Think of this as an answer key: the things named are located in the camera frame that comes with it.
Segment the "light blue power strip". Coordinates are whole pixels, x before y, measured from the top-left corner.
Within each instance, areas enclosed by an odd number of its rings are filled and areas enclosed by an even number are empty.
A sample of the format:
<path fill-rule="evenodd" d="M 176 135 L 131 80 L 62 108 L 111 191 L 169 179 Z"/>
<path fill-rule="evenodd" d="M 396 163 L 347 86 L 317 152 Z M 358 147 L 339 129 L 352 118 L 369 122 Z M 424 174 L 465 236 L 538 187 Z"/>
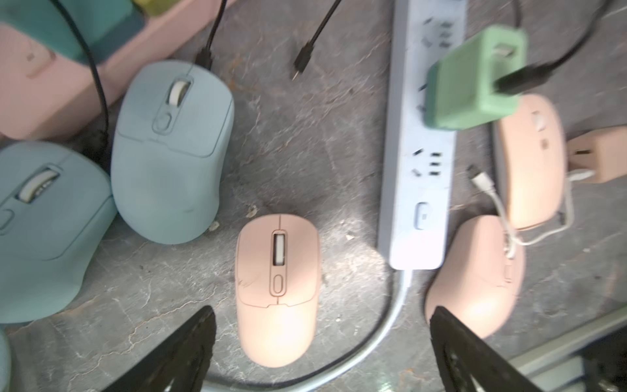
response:
<path fill-rule="evenodd" d="M 378 252 L 398 270 L 444 260 L 457 135 L 424 122 L 428 72 L 465 40 L 465 1 L 396 1 Z"/>

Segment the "green charger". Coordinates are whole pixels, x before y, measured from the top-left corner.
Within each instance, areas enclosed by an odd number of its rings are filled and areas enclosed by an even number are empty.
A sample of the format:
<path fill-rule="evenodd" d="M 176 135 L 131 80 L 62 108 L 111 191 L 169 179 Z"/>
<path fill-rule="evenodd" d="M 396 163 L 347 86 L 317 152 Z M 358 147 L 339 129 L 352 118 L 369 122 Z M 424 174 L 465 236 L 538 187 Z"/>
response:
<path fill-rule="evenodd" d="M 431 66 L 426 85 L 427 127 L 460 131 L 503 119 L 519 107 L 519 94 L 496 81 L 527 65 L 527 34 L 494 24 Z"/>

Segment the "peach charger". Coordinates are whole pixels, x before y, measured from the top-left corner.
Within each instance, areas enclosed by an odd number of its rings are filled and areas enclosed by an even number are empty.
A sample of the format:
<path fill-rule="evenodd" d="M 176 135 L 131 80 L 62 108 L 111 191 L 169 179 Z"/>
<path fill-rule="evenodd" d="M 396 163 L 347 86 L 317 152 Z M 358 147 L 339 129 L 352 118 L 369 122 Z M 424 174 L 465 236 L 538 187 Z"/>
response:
<path fill-rule="evenodd" d="M 626 126 L 592 130 L 567 142 L 571 171 L 601 184 L 626 175 Z"/>

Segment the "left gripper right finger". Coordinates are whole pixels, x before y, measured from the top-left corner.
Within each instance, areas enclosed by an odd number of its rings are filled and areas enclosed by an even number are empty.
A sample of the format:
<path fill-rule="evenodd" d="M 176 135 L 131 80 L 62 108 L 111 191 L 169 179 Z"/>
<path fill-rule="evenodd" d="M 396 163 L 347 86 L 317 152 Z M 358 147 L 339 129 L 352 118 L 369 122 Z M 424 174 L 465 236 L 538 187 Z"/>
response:
<path fill-rule="evenodd" d="M 445 307 L 435 308 L 429 329 L 444 390 L 540 390 Z"/>

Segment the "peach mouse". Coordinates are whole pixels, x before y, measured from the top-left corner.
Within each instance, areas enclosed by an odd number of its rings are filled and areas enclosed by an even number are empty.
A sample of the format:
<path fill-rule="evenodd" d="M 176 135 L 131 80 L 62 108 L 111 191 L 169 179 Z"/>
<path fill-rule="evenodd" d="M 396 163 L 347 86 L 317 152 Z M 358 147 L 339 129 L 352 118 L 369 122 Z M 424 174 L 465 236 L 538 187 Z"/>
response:
<path fill-rule="evenodd" d="M 516 230 L 530 230 L 558 212 L 566 181 L 561 119 L 548 98 L 520 97 L 514 114 L 492 125 L 498 194 Z"/>

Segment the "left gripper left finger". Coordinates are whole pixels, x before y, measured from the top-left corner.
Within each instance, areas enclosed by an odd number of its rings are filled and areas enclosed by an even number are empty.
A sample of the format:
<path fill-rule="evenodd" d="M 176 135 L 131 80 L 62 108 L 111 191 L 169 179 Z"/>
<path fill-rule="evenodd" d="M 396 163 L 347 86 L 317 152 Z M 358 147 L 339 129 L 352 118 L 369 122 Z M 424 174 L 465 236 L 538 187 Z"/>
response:
<path fill-rule="evenodd" d="M 214 310 L 205 305 L 107 391 L 199 391 L 217 334 Z"/>

